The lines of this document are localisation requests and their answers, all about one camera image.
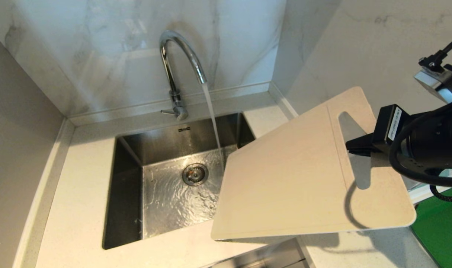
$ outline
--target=marble backsplash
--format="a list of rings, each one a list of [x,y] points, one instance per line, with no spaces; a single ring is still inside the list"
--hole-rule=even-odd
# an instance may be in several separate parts
[[[285,0],[0,0],[0,40],[66,116],[168,99],[159,37],[190,42],[211,90],[272,79]],[[201,92],[171,46],[184,95]]]
[[[413,78],[418,60],[450,41],[452,0],[288,0],[271,84],[299,114],[354,86],[375,115],[425,112],[444,103]]]

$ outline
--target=running water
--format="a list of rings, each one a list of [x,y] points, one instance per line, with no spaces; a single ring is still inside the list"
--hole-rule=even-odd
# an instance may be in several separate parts
[[[206,102],[208,103],[209,115],[212,120],[212,127],[214,128],[214,134],[216,135],[216,143],[218,144],[219,152],[221,152],[221,144],[219,143],[218,127],[216,126],[216,118],[214,117],[214,111],[212,110],[211,96],[209,96],[208,84],[202,84],[202,90],[206,96]]]

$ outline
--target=wall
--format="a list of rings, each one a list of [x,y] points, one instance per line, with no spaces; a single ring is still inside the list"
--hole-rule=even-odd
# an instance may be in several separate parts
[[[299,114],[352,86],[375,115],[424,112],[444,103],[413,78],[418,59],[451,40],[452,0],[288,0],[272,81]]]
[[[63,120],[0,43],[0,267],[11,267]]]
[[[66,116],[167,100],[166,29],[197,52],[212,90],[269,82],[285,0],[0,0],[0,40]],[[184,95],[201,92],[173,49]]]

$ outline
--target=cutting board handle hole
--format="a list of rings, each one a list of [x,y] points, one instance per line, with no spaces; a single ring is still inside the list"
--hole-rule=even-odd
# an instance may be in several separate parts
[[[345,142],[366,135],[366,132],[349,113],[342,112],[338,116],[338,121]],[[368,189],[371,185],[371,159],[350,153],[348,153],[348,158],[350,159],[357,188],[361,190]]]

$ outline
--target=countertop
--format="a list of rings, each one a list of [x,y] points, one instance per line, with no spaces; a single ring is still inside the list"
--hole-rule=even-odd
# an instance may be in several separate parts
[[[267,92],[219,100],[213,106],[217,115],[242,111],[256,137],[287,122]],[[182,122],[209,117],[206,104],[191,105],[188,111],[190,116]],[[216,242],[210,238],[210,220],[117,248],[102,248],[115,137],[174,124],[178,124],[174,117],[156,112],[75,130],[37,268],[197,268],[286,239]],[[298,241],[311,268],[437,267],[409,228],[308,234]]]
[[[287,118],[270,95],[257,93],[213,103],[215,114],[243,112],[256,137]],[[182,122],[207,118],[206,104],[188,107]],[[78,127],[64,162],[42,238],[37,268],[197,268],[264,243],[216,242],[212,220],[104,250],[102,236],[115,137],[178,124],[159,112]]]

